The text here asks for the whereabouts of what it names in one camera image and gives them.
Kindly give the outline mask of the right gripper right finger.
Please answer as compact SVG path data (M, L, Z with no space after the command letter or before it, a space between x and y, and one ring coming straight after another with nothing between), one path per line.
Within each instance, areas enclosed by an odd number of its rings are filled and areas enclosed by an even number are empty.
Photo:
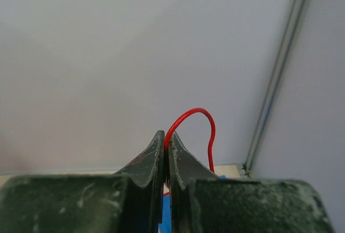
M172 232L333 232L307 182L223 179L200 163L178 134L169 141Z

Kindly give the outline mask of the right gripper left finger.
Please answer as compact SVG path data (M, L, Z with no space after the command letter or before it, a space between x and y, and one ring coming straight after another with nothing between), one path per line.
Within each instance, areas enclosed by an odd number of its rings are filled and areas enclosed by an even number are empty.
M21 175L1 187L1 232L157 232L164 131L114 174Z

